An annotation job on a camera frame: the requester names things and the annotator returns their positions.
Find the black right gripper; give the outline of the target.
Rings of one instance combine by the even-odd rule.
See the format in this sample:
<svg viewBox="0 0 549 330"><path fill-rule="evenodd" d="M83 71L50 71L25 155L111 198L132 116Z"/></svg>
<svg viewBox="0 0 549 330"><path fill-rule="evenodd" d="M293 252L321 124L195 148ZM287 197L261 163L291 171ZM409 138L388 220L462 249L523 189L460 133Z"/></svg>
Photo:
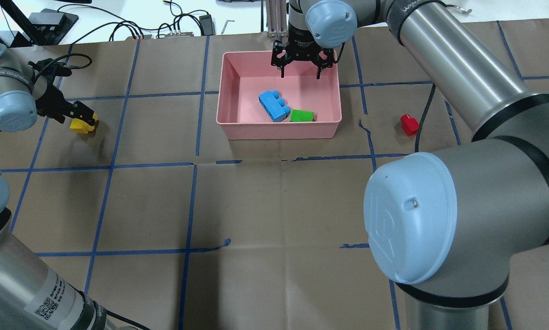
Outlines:
<svg viewBox="0 0 549 330"><path fill-rule="evenodd" d="M280 77L285 77L285 67L292 62L311 62L317 67L316 79L326 68L338 63L333 48L323 48L309 31L291 28L287 41L282 37L273 41L271 65L280 69Z"/></svg>

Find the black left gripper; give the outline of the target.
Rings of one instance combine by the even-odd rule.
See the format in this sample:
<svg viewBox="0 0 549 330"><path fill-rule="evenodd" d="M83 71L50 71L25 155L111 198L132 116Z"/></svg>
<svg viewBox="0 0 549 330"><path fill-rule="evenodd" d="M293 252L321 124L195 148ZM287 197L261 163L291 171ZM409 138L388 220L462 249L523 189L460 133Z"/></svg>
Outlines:
<svg viewBox="0 0 549 330"><path fill-rule="evenodd" d="M47 84L44 93L35 99L38 115L48 117L59 123L65 118L75 119L76 127L94 127L95 112L83 102L69 103L63 93L53 84Z"/></svg>

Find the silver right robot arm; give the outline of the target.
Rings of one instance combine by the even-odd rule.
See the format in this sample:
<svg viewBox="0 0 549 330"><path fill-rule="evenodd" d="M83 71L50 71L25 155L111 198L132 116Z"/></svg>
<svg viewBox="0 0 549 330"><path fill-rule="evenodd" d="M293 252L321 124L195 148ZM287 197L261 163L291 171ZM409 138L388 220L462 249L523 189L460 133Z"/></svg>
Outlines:
<svg viewBox="0 0 549 330"><path fill-rule="evenodd" d="M442 0L269 0L272 65L321 72L357 28L384 22L469 129L457 146L375 169L368 243L411 330L485 330L518 253L549 246L549 93L530 89Z"/></svg>

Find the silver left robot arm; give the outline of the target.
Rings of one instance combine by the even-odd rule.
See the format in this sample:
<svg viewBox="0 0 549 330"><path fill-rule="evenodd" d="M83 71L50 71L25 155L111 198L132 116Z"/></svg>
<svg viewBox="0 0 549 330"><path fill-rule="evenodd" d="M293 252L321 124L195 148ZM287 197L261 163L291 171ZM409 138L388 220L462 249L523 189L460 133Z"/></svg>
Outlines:
<svg viewBox="0 0 549 330"><path fill-rule="evenodd" d="M54 84L75 67L63 57L21 63L0 41L0 133L31 128L38 117L63 123L71 118L93 129L94 111L82 102L68 102ZM0 171L0 330L126 330L145 326L107 310L69 284L10 230L9 184Z"/></svg>

